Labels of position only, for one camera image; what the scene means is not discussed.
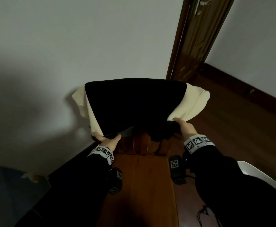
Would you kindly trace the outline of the person's right forearm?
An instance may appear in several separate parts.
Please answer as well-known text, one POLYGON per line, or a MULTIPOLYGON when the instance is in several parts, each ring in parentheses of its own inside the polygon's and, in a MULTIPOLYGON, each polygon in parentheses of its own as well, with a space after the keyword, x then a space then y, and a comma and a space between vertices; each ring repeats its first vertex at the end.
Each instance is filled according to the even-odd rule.
POLYGON ((223 227, 276 227, 276 189, 243 174, 237 161, 215 146, 196 149, 190 171, 199 196, 223 227))

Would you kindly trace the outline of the dark brown baseboard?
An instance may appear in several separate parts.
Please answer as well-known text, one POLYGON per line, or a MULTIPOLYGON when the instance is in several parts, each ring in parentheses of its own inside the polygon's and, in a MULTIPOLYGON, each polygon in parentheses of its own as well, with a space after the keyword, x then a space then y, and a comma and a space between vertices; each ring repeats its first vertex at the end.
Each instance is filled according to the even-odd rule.
POLYGON ((276 97, 269 95, 207 63, 204 63, 201 66, 199 74, 228 88, 232 92, 241 95, 243 98, 263 107, 269 112, 276 114, 276 97), (255 91, 249 95, 248 92, 250 89, 254 89, 255 91))

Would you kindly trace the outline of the black and cream garment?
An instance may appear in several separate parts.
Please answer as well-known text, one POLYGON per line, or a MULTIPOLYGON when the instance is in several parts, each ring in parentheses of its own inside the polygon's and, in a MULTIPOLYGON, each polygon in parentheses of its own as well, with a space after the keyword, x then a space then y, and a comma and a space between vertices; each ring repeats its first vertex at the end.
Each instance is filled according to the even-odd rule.
POLYGON ((210 93, 176 80, 125 78, 88 82, 72 98, 91 133, 108 136, 133 127, 158 142, 180 132, 175 117, 188 121, 197 116, 210 93))

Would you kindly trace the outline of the person's left hand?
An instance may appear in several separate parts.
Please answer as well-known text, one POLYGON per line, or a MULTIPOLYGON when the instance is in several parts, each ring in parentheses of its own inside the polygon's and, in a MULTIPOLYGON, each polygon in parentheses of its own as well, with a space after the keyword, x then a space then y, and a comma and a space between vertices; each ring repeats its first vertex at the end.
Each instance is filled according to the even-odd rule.
POLYGON ((100 135, 100 134, 97 133, 97 132, 92 132, 92 136, 93 136, 94 138, 96 138, 96 139, 100 142, 100 145, 101 145, 101 146, 108 147, 112 152, 114 152, 114 150, 115 150, 116 147, 117 147, 117 145, 116 145, 116 146, 110 145, 111 139, 106 138, 106 137, 100 135))

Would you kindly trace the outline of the dark blue cloth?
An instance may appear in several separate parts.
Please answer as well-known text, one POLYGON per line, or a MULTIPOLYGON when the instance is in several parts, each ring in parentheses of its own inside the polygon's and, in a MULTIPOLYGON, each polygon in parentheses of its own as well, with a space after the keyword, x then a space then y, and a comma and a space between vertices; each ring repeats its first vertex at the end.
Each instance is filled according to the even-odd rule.
POLYGON ((43 176, 0 166, 0 227, 14 227, 50 188, 43 176))

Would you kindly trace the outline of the white plastic object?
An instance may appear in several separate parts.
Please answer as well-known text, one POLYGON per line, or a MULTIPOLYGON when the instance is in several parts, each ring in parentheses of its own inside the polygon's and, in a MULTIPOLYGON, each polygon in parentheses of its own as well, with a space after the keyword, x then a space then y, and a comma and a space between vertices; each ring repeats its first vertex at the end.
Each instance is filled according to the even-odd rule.
POLYGON ((237 161, 237 163, 244 175, 249 175, 261 179, 262 181, 265 181, 270 186, 276 189, 276 181, 270 176, 245 161, 237 161))

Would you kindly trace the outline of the person's left forearm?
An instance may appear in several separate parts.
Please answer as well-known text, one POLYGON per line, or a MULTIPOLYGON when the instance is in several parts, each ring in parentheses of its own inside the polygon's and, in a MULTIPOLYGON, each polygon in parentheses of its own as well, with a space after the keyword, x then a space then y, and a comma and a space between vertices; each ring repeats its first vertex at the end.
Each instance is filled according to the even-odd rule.
POLYGON ((100 155, 84 157, 15 227, 96 227, 110 169, 100 155))

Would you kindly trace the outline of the person's right hand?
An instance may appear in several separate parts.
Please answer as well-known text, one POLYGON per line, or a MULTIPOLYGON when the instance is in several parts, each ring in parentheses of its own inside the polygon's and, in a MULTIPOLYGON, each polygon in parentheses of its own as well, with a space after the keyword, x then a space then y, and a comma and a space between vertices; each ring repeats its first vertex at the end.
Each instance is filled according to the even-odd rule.
POLYGON ((185 142, 188 138, 197 135, 197 131, 191 123, 187 122, 185 127, 180 127, 181 135, 177 134, 176 137, 181 140, 181 142, 185 142))

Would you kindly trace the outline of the brown wooden door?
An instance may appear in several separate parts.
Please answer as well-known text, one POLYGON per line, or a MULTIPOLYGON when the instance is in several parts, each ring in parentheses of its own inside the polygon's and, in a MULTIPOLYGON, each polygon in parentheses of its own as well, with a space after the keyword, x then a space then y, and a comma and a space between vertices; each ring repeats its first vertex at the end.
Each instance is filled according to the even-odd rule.
POLYGON ((194 17, 197 0, 184 0, 167 80, 188 83, 199 72, 215 42, 234 0, 213 0, 194 17))

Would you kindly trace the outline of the white marker wristband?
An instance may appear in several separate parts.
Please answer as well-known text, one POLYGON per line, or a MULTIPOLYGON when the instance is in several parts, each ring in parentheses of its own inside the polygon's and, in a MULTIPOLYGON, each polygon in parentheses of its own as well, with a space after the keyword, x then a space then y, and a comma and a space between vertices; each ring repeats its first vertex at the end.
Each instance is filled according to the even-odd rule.
POLYGON ((200 134, 193 135, 184 142, 185 150, 191 155, 204 146, 215 146, 215 144, 207 136, 200 134))
POLYGON ((114 155, 113 152, 105 146, 97 146, 95 147, 88 156, 91 155, 100 155, 103 158, 105 158, 108 162, 108 164, 111 166, 114 161, 114 155))

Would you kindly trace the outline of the brown wooden chair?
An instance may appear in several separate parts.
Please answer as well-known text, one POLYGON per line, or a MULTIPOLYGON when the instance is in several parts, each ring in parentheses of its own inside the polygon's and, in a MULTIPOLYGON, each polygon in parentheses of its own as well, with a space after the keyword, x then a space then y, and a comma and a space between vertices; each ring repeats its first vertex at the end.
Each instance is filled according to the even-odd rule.
POLYGON ((122 190, 108 194, 96 227, 179 227, 167 149, 141 129, 123 137, 113 167, 122 171, 122 190))

